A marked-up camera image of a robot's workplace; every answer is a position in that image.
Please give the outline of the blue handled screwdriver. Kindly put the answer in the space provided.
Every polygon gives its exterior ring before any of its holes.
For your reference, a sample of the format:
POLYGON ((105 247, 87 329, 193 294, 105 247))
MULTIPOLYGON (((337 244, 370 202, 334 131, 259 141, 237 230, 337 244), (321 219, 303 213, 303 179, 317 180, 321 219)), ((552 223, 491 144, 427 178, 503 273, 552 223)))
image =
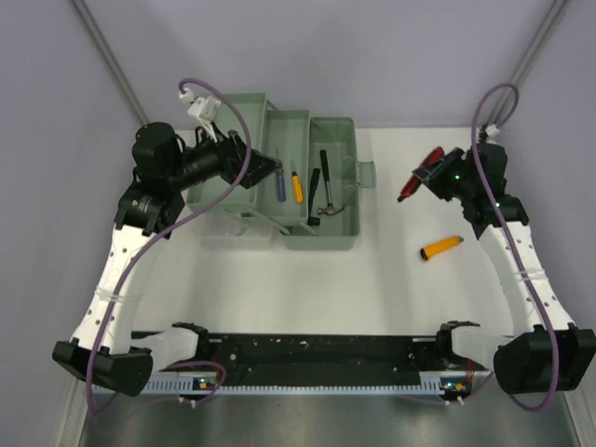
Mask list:
POLYGON ((281 155, 279 148, 276 148, 276 155, 278 159, 278 170, 277 170, 277 189, 278 189, 278 201, 285 202, 287 200, 286 188, 285 188, 285 172, 283 169, 283 162, 281 161, 281 155))

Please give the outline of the orange handled screwdriver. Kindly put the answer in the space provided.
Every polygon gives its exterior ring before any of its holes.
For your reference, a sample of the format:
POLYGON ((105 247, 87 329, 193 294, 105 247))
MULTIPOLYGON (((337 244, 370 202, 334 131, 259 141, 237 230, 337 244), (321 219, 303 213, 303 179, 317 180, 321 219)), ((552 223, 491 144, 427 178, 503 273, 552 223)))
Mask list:
POLYGON ((304 202, 304 192, 294 159, 291 160, 291 178, 294 200, 297 204, 302 204, 304 202))

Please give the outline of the translucent green tool box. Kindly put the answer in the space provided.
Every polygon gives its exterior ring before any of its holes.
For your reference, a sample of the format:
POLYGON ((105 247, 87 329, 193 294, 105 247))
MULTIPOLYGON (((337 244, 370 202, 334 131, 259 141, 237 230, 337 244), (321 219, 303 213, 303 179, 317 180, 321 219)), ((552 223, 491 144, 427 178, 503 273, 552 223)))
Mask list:
POLYGON ((269 160, 277 165, 215 210, 245 227, 278 230, 290 250, 352 249, 360 234, 359 192, 376 186, 374 163, 359 160, 353 119, 279 109, 263 93, 232 94, 229 101, 198 98, 188 114, 201 129, 233 130, 250 142, 254 169, 269 160))

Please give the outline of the orange black utility knife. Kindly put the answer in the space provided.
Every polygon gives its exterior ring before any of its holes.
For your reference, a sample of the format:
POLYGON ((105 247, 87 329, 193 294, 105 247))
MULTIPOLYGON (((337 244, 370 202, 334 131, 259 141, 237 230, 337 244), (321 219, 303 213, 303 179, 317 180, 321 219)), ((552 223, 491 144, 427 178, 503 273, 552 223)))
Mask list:
POLYGON ((432 257, 434 257, 438 254, 441 254, 443 252, 446 252, 454 247, 457 247, 463 241, 464 241, 464 239, 460 236, 451 236, 451 237, 447 237, 442 240, 433 242, 433 243, 428 244, 420 249, 420 251, 419 251, 420 258, 424 262, 427 262, 432 257))

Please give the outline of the claw hammer black handle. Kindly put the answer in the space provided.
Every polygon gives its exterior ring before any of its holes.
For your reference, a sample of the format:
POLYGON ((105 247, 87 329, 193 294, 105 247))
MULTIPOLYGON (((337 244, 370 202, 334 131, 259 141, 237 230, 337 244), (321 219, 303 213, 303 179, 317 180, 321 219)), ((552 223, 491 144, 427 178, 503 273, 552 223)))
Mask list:
POLYGON ((331 176, 331 169, 330 169, 330 162, 328 152, 326 150, 319 151, 320 156, 320 163, 321 163, 321 173, 323 176, 324 181, 324 188, 325 188, 325 197, 326 197, 326 206, 318 208, 318 214, 320 216, 335 216, 340 214, 344 209, 345 206, 341 205, 337 201, 337 197, 332 189, 332 176, 331 176))

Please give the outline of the small black mallet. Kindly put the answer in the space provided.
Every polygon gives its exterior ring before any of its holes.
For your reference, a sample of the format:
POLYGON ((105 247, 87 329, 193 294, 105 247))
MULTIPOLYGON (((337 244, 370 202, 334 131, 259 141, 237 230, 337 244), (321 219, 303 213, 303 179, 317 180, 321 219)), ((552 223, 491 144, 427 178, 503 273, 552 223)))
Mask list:
POLYGON ((311 227, 320 225, 320 218, 313 215, 313 206, 316 192, 318 189, 318 183, 320 178, 320 168, 314 168, 310 177, 308 186, 308 217, 307 224, 311 227))

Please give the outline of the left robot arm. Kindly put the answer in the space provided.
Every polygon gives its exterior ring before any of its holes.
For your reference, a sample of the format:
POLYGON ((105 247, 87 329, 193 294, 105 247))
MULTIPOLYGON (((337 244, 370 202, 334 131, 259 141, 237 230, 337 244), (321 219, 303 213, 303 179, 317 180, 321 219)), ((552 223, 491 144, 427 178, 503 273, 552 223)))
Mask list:
POLYGON ((182 361, 205 367, 211 356, 205 329, 175 323, 155 335, 133 339, 132 325, 155 257, 165 241, 148 244, 174 225, 185 206, 182 192, 219 177, 250 189, 281 166, 245 144, 234 130, 212 136, 195 131, 188 147, 173 127, 154 122, 137 130, 131 185, 119 199, 111 247, 88 310, 52 358, 81 381, 135 397, 152 373, 182 361))

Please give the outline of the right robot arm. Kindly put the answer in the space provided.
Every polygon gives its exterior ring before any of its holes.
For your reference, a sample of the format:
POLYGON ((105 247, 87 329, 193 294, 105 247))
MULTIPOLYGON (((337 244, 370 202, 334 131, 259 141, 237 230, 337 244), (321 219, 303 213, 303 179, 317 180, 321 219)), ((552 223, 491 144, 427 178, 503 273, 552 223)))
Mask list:
POLYGON ((538 259, 529 218, 507 193, 505 149, 481 142, 476 149, 434 149, 413 177, 440 199, 457 199, 490 259, 507 299, 513 330, 486 333, 471 321, 442 324, 434 348, 448 369, 470 359, 495 373, 509 395, 578 387, 595 355, 595 333, 580 329, 564 310, 538 259))

